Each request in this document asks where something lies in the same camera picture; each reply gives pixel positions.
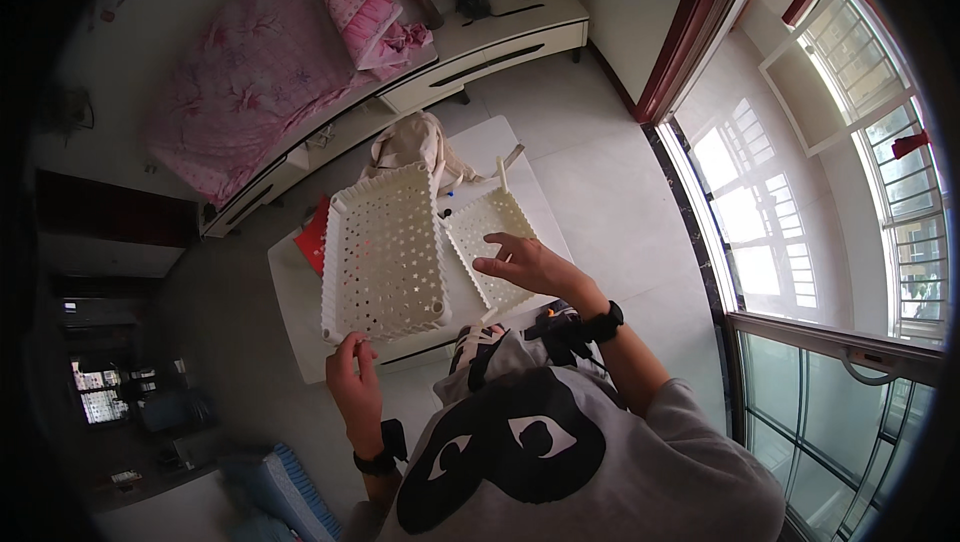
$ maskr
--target gray t-shirt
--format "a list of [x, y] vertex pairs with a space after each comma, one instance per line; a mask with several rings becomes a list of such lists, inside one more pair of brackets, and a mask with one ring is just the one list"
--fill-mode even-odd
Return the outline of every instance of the gray t-shirt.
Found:
[[606, 381], [552, 366], [516, 333], [482, 387], [468, 371], [434, 386], [444, 408], [386, 520], [362, 502], [342, 540], [777, 539], [780, 485], [709, 425], [685, 381], [667, 381], [643, 419]]

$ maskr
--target pink floral blanket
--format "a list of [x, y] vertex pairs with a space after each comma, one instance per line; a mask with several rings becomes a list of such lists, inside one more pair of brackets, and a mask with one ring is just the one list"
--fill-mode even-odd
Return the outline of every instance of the pink floral blanket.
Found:
[[411, 47], [432, 41], [422, 25], [397, 23], [399, 9], [391, 0], [356, 8], [348, 0], [232, 0], [174, 68], [141, 138], [222, 208], [293, 128], [354, 87], [389, 78]]

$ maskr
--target red tassel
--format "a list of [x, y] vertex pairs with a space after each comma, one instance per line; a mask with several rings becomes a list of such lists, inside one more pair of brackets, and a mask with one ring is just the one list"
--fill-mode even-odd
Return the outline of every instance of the red tassel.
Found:
[[930, 136], [927, 135], [926, 129], [921, 129], [913, 136], [897, 138], [893, 145], [894, 158], [903, 159], [906, 155], [928, 144], [930, 144]]

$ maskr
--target white tv cabinet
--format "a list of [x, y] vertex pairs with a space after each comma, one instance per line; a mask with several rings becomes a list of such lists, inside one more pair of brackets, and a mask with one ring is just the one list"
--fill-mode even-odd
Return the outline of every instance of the white tv cabinet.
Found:
[[464, 84], [542, 56], [573, 50], [579, 61], [590, 15], [578, 0], [490, 0], [494, 15], [469, 21], [444, 16], [432, 46], [392, 80], [358, 88], [307, 119], [279, 143], [262, 168], [221, 210], [201, 205], [201, 236], [222, 238], [320, 166], [397, 120], [463, 92]]

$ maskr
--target cabinet drawer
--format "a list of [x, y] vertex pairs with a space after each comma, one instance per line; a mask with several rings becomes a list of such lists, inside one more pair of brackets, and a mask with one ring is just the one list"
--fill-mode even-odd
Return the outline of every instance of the cabinet drawer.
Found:
[[381, 98], [397, 113], [416, 110], [426, 106], [427, 101], [459, 90], [464, 85], [464, 81], [470, 81], [470, 79], [451, 80], [451, 77], [477, 68], [482, 70], [486, 66], [486, 61], [487, 58], [483, 52], [472, 52], [446, 65], [433, 68], [423, 75], [418, 75], [412, 81], [384, 93]]
[[583, 45], [585, 22], [570, 23], [484, 49], [487, 68], [483, 75], [498, 72], [542, 56], [569, 51]]
[[250, 213], [283, 194], [290, 186], [300, 181], [306, 171], [288, 162], [283, 157], [279, 164], [275, 164], [270, 171], [258, 182], [243, 191], [239, 197], [224, 211], [218, 214], [212, 223], [200, 228], [204, 236], [222, 238], [234, 227], [240, 224]]

